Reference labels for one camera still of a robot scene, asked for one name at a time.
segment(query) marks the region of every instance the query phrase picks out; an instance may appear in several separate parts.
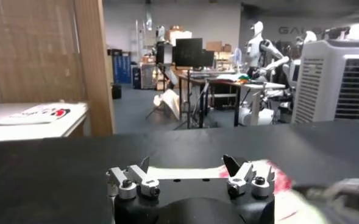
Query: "screw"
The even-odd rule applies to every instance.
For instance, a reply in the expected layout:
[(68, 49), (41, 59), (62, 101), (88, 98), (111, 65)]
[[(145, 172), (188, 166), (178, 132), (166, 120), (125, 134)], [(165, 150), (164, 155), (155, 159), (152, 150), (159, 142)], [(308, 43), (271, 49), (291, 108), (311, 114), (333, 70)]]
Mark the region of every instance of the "screw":
[(263, 177), (255, 177), (255, 184), (263, 185), (265, 182), (266, 180)]
[(239, 196), (239, 189), (237, 186), (231, 186), (228, 188), (228, 194), (231, 196), (231, 197), (237, 197)]
[(128, 179), (123, 181), (123, 187), (124, 188), (130, 187), (130, 185), (132, 185), (132, 181), (130, 181)]
[(160, 189), (159, 189), (159, 188), (156, 188), (156, 187), (152, 187), (152, 188), (149, 190), (149, 193), (151, 194), (151, 196), (157, 197), (157, 196), (159, 196), (159, 194), (160, 194)]

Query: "white table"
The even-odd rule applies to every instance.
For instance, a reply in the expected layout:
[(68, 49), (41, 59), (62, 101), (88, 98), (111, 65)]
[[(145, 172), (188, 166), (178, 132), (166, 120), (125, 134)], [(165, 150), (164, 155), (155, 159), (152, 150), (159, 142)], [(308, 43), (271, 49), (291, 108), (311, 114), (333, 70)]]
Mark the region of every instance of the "white table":
[[(40, 103), (0, 103), (0, 118), (39, 105)], [(87, 116), (86, 103), (78, 103), (77, 110), (51, 122), (50, 124), (8, 125), (0, 126), (0, 141), (43, 139), (69, 136)]]
[[(263, 89), (263, 85), (258, 84), (244, 84), (244, 87), (250, 88), (250, 89)], [(272, 82), (266, 82), (265, 89), (285, 89), (286, 86), (283, 84), (278, 83), (272, 83)]]

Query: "wooden panel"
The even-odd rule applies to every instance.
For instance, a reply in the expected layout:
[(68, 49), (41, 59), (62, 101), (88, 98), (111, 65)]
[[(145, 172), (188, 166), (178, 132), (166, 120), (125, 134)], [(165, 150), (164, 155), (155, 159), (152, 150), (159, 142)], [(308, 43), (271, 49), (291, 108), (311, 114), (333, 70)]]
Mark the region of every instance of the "wooden panel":
[(76, 24), (88, 103), (91, 133), (113, 133), (113, 101), (106, 75), (107, 57), (102, 0), (74, 0)]
[(0, 1), (0, 102), (86, 99), (73, 0)]

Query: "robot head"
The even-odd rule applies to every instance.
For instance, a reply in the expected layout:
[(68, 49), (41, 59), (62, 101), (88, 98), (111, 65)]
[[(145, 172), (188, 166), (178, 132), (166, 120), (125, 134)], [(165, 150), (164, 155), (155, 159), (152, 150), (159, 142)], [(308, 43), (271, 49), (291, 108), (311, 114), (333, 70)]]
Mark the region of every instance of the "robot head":
[(296, 38), (296, 45), (297, 46), (302, 46), (302, 45), (304, 45), (306, 43), (314, 42), (314, 41), (317, 41), (317, 40), (318, 40), (318, 38), (317, 38), (317, 36), (316, 36), (316, 34), (314, 32), (306, 31), (304, 36)]
[(252, 27), (251, 30), (254, 31), (254, 37), (261, 35), (262, 31), (263, 31), (263, 23), (261, 21), (255, 23)]
[(312, 31), (306, 31), (306, 35), (304, 38), (304, 44), (309, 43), (309, 42), (314, 42), (317, 41), (318, 38), (316, 36), (316, 34)]

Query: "computer monitor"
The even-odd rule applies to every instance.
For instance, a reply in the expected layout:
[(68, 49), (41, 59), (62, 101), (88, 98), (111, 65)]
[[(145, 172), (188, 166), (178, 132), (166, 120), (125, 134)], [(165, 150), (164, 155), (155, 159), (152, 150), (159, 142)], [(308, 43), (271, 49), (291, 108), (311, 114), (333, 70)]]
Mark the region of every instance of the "computer monitor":
[(215, 52), (203, 50), (202, 62), (203, 62), (203, 67), (213, 67), (215, 62)]
[(174, 62), (176, 66), (203, 66), (202, 38), (177, 39), (174, 51)]

